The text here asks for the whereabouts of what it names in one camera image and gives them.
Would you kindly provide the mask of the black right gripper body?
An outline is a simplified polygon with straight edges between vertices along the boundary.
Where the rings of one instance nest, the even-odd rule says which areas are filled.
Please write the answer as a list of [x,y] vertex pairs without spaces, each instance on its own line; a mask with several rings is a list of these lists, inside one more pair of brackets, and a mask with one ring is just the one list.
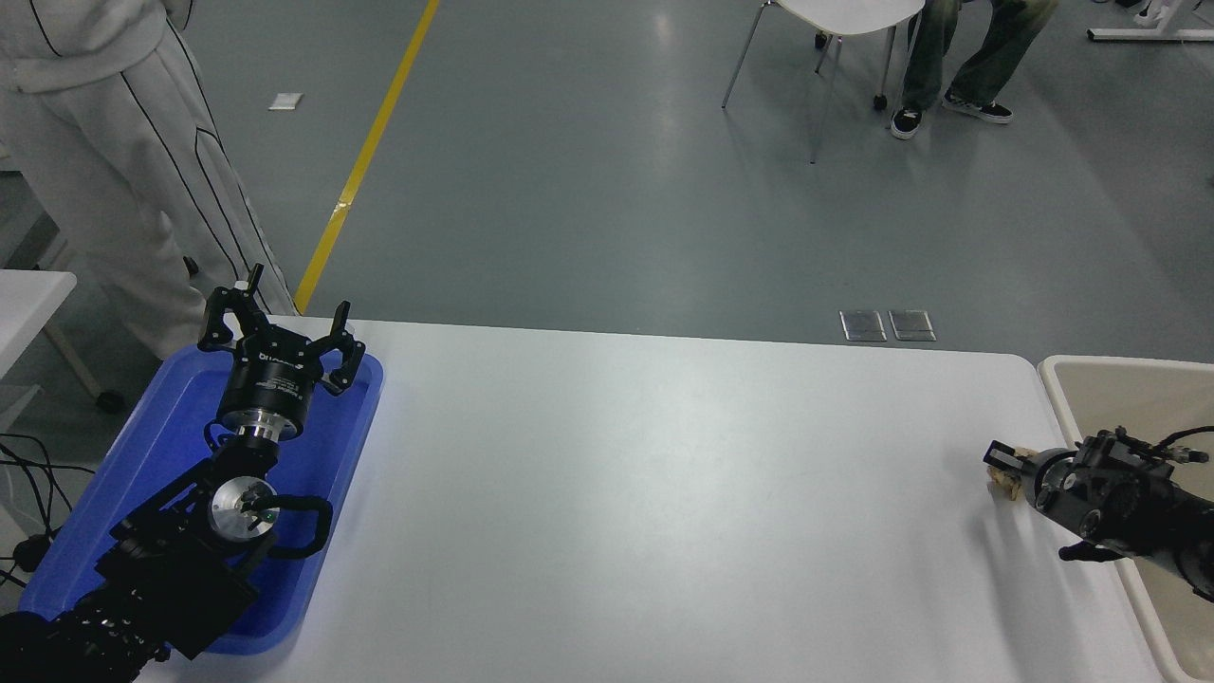
[[1029,488],[1032,510],[1088,543],[1110,543],[1117,531],[1112,493],[1118,471],[1089,467],[1060,449],[1043,455]]

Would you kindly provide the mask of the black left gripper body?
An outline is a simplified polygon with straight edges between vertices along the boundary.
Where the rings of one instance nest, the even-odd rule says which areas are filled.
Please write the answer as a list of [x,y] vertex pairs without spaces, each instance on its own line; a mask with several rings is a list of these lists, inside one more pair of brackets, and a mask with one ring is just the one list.
[[240,338],[231,351],[229,381],[219,403],[221,422],[233,428],[239,415],[261,410],[302,428],[322,376],[320,353],[310,351],[310,345],[297,332],[255,332]]

